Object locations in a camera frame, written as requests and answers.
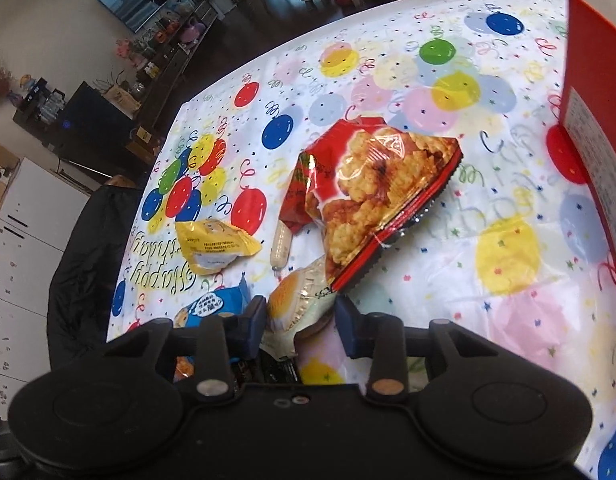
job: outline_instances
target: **green balloon print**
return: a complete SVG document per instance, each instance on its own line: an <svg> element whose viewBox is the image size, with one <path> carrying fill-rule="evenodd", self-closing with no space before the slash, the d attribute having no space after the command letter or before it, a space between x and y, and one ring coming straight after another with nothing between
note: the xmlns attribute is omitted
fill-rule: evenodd
<svg viewBox="0 0 616 480"><path fill-rule="evenodd" d="M162 177L159 179L159 192L162 195L168 193L172 189L172 186L175 185L180 169L181 160L176 158L173 163L166 168L166 171L162 173Z"/></svg>
<svg viewBox="0 0 616 480"><path fill-rule="evenodd" d="M431 40L419 49L419 55L426 63L443 65L457 52L452 43L446 40Z"/></svg>

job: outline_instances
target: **wooden floor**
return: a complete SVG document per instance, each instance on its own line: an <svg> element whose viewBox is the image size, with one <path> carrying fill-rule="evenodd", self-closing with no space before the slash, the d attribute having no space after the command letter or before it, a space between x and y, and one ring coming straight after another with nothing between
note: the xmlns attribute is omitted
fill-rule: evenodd
<svg viewBox="0 0 616 480"><path fill-rule="evenodd" d="M215 22L170 94L157 131L168 132L179 107L226 74L276 46L355 12L334 2L327 6L321 0L317 10L307 9L300 0L266 0L266 4L268 10L259 0L242 0L223 21Z"/></svg>

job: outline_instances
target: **blue snack packet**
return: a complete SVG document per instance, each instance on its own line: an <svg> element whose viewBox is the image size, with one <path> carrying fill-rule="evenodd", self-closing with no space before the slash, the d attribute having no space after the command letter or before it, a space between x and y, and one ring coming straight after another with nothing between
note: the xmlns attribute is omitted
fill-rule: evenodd
<svg viewBox="0 0 616 480"><path fill-rule="evenodd" d="M245 273L238 286L218 288L207 292L188 306L182 308L175 316L175 328L199 326L206 316L238 316L250 303L250 290Z"/></svg>

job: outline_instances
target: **red balloon print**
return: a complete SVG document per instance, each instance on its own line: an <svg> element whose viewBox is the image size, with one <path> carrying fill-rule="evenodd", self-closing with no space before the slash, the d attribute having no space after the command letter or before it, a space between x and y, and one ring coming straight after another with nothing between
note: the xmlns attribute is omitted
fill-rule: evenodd
<svg viewBox="0 0 616 480"><path fill-rule="evenodd" d="M566 180L573 184L585 184L586 172L583 169L581 159L567 139L567 133L560 126L552 126L546 135L548 155L555 164L557 170Z"/></svg>
<svg viewBox="0 0 616 480"><path fill-rule="evenodd" d="M205 161L199 167L199 174L201 176L208 176L213 173L214 168L219 166L224 155L226 154L226 141L223 139L217 139L213 145L213 151L210 152L208 160Z"/></svg>
<svg viewBox="0 0 616 480"><path fill-rule="evenodd" d="M249 104L257 95L259 91L259 83L251 82L247 83L237 92L237 95L234 97L234 105L237 108L243 108L245 105Z"/></svg>
<svg viewBox="0 0 616 480"><path fill-rule="evenodd" d="M185 176L175 184L168 196L168 202L166 202L166 216L168 218L174 218L184 209L191 192L192 179L189 176Z"/></svg>
<svg viewBox="0 0 616 480"><path fill-rule="evenodd" d="M141 325L141 323L139 323L139 320L137 320L131 326L128 327L128 330L126 330L126 332L130 332L131 330L134 330L135 328L137 328L140 325Z"/></svg>
<svg viewBox="0 0 616 480"><path fill-rule="evenodd" d="M230 223L252 236L261 226L265 214L266 196L259 189L247 187L234 201Z"/></svg>

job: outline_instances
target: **black jacket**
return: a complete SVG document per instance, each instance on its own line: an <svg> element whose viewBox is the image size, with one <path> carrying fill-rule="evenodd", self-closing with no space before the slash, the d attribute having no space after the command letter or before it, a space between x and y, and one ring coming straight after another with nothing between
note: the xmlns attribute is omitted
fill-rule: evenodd
<svg viewBox="0 0 616 480"><path fill-rule="evenodd" d="M119 267L142 191L102 186L72 230L50 283L48 349L53 370L106 341Z"/></svg>

